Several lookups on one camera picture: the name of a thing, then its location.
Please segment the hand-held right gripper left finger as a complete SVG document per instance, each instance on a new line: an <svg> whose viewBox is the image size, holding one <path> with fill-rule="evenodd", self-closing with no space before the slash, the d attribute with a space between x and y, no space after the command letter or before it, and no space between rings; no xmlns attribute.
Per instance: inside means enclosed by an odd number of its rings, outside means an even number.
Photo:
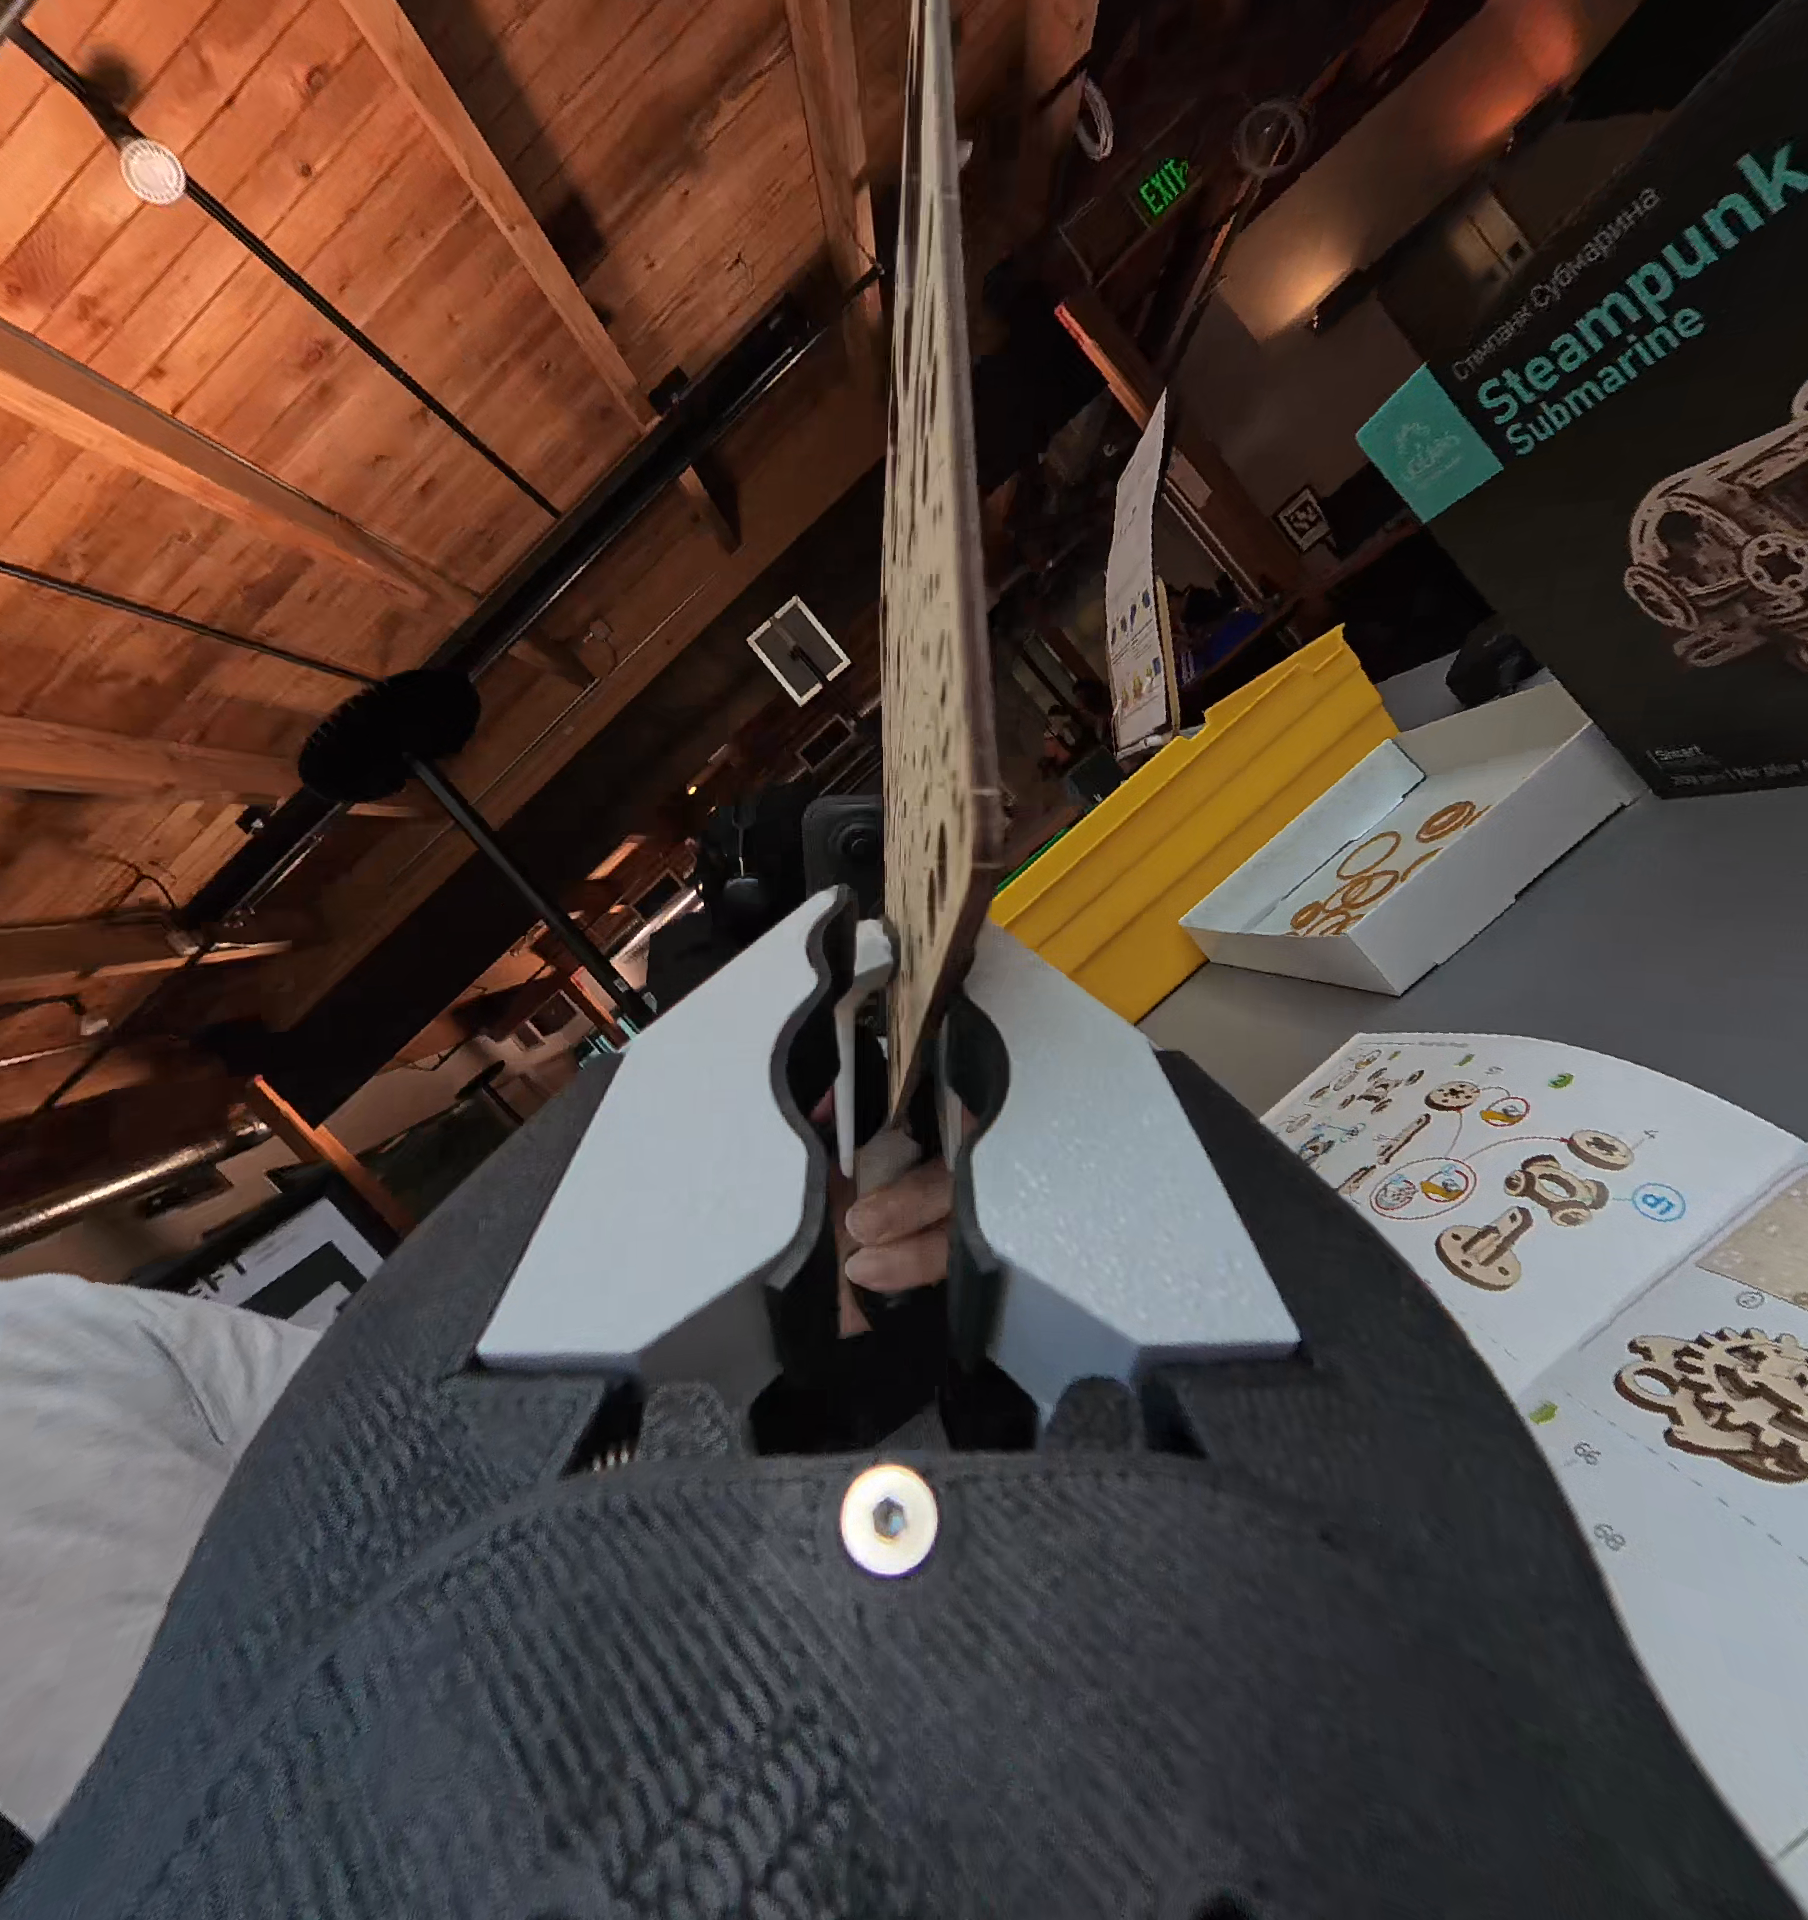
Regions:
<svg viewBox="0 0 1808 1920"><path fill-rule="evenodd" d="M789 1291L833 1243L856 900L813 890L615 1063L481 1341L505 1381L705 1390L765 1451Z"/></svg>

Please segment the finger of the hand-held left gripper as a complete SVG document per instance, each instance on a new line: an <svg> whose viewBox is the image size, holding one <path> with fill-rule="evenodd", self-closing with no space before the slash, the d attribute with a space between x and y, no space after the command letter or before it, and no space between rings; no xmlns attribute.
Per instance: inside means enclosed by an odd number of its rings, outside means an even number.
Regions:
<svg viewBox="0 0 1808 1920"><path fill-rule="evenodd" d="M833 1122L835 1122L835 1163L848 1179L856 1170L856 1027L872 999L889 989L893 937L885 922L856 922L854 928L854 971L833 1007L835 1032L835 1077L833 1077Z"/></svg>

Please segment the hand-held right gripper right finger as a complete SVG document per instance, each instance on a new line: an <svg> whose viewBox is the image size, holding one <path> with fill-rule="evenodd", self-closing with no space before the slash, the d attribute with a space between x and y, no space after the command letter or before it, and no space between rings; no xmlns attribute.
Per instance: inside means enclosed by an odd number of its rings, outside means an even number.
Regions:
<svg viewBox="0 0 1808 1920"><path fill-rule="evenodd" d="M936 1032L954 1177L944 1374L957 1451L1021 1451L1082 1381L1299 1356L1299 1325L1157 1049L984 924Z"/></svg>

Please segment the wooden laser-cut parts sheet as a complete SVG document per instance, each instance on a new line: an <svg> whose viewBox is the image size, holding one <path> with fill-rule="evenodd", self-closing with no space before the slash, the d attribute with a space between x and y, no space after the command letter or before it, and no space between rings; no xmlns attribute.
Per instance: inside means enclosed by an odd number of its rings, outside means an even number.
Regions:
<svg viewBox="0 0 1808 1920"><path fill-rule="evenodd" d="M952 8L909 14L884 524L885 1122L905 1122L1006 849Z"/></svg>

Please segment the yellow plastic bin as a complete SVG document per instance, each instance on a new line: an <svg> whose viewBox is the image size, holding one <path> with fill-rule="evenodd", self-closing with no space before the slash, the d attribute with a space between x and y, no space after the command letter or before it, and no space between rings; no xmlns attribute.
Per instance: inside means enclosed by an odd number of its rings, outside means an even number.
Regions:
<svg viewBox="0 0 1808 1920"><path fill-rule="evenodd" d="M1141 1019L1204 964L1185 911L1387 738L1379 688L1346 630L1326 630L1035 855L990 922L1122 1019Z"/></svg>

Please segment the person's left hand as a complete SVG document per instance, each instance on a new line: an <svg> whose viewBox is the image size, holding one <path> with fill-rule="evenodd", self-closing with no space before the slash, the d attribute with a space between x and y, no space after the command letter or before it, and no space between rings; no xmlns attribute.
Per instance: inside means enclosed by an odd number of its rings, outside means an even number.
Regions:
<svg viewBox="0 0 1808 1920"><path fill-rule="evenodd" d="M844 1282L869 1297L905 1297L944 1282L954 1179L941 1160L900 1170L844 1210Z"/></svg>

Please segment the white framed hanging panel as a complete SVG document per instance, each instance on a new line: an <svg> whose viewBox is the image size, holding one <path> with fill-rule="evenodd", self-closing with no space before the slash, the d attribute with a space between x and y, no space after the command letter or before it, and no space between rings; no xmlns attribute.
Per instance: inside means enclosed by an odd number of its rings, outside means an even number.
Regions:
<svg viewBox="0 0 1808 1920"><path fill-rule="evenodd" d="M854 668L844 647L796 594L745 634L745 649L796 707Z"/></svg>

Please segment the black white marker board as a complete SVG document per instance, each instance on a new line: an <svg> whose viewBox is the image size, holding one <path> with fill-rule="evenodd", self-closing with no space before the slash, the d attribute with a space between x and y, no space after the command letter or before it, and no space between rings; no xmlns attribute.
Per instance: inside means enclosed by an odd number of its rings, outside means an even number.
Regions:
<svg viewBox="0 0 1808 1920"><path fill-rule="evenodd" d="M279 1193L176 1259L157 1285L320 1334L393 1243L397 1235L357 1202Z"/></svg>

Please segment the wooden stand with paper sheet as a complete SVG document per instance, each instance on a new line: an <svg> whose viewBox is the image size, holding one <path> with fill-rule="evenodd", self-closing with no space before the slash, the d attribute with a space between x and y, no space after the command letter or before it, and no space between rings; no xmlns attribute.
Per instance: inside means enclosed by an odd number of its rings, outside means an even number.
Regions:
<svg viewBox="0 0 1808 1920"><path fill-rule="evenodd" d="M1179 730L1176 647L1163 578L1153 563L1153 504L1163 482L1157 396L1133 459L1115 477L1108 544L1108 730L1122 766L1149 755Z"/></svg>

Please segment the pile of tan rubber bands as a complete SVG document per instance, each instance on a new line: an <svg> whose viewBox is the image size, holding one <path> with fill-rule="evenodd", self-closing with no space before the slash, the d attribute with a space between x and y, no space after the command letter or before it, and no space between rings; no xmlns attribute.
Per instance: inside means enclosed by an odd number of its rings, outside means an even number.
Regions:
<svg viewBox="0 0 1808 1920"><path fill-rule="evenodd" d="M1352 928L1370 909L1398 890L1418 869L1438 861L1490 805L1443 802L1418 828L1379 828L1361 844L1335 856L1326 884L1299 900L1284 934L1335 937Z"/></svg>

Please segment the black round ceiling fixture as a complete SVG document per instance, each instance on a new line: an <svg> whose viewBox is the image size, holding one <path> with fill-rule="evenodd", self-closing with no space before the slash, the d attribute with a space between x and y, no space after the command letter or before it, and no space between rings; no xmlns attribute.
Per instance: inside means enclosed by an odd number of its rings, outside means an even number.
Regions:
<svg viewBox="0 0 1808 1920"><path fill-rule="evenodd" d="M446 759L481 730L481 688L450 668L417 668L352 694L313 725L295 755L295 775L329 805L384 802L421 786L474 855L532 904L557 943L589 971L625 1032L651 1025L651 999L625 980L581 924L540 889L484 822L481 805L450 781Z"/></svg>

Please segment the white cardboard tray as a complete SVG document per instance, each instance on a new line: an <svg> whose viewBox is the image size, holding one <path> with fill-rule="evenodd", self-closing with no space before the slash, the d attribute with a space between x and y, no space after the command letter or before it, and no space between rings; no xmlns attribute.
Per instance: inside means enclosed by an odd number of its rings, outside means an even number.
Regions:
<svg viewBox="0 0 1808 1920"><path fill-rule="evenodd" d="M1468 945L1560 855L1645 789L1572 698L1546 680L1370 746L1320 802L1185 911L1210 964L1403 993ZM1333 937L1284 922L1335 856L1379 828L1418 828L1443 802L1490 811L1398 890Z"/></svg>

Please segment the assembly instruction booklet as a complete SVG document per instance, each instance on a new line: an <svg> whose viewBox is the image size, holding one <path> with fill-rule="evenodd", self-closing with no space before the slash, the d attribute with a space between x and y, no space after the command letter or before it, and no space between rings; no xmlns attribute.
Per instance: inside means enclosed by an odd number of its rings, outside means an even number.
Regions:
<svg viewBox="0 0 1808 1920"><path fill-rule="evenodd" d="M1676 1732L1808 1916L1808 1144L1517 1038L1352 1038L1264 1124L1528 1417Z"/></svg>

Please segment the black power brick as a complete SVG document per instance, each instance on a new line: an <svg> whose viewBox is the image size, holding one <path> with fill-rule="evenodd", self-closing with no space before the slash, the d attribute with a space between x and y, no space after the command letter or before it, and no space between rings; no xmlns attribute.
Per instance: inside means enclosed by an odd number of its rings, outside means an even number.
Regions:
<svg viewBox="0 0 1808 1920"><path fill-rule="evenodd" d="M1512 630L1483 619L1443 668L1443 688L1458 707L1478 707L1536 683L1540 672L1540 659Z"/></svg>

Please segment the black model kit box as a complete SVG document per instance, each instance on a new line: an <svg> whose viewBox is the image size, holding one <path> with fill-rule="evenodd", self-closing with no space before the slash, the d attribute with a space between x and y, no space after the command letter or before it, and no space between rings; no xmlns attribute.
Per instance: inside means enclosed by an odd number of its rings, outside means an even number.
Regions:
<svg viewBox="0 0 1808 1920"><path fill-rule="evenodd" d="M1357 427L1668 798L1808 781L1808 0L1637 3L1645 138Z"/></svg>

